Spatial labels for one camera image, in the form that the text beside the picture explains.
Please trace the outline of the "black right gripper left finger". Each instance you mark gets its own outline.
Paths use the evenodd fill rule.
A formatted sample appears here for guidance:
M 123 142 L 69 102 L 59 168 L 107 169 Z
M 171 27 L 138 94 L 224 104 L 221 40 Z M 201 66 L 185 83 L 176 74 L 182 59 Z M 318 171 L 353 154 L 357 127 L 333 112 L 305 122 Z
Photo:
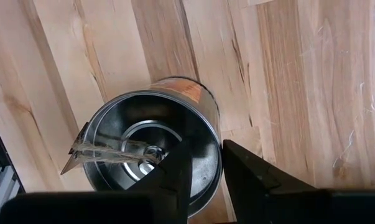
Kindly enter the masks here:
M 184 140 L 127 190 L 21 194 L 0 209 L 0 224 L 187 224 L 191 142 Z

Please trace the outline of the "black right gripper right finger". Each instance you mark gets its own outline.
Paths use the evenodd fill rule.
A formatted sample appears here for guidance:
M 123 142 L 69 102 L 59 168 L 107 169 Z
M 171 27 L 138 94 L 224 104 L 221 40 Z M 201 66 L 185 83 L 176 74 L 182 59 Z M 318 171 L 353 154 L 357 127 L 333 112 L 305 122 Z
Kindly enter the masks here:
M 239 224 L 375 224 L 375 190 L 318 189 L 229 139 L 223 167 Z

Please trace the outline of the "silver metal candle tin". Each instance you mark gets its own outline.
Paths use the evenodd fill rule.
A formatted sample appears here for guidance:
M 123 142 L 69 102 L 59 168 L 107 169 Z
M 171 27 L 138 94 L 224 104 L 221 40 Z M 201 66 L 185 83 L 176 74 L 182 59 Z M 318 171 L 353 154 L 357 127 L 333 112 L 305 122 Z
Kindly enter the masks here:
M 214 197 L 222 173 L 220 112 L 200 82 L 167 77 L 104 104 L 87 122 L 63 168 L 82 166 L 95 190 L 127 190 L 178 144 L 189 140 L 192 186 L 188 216 Z

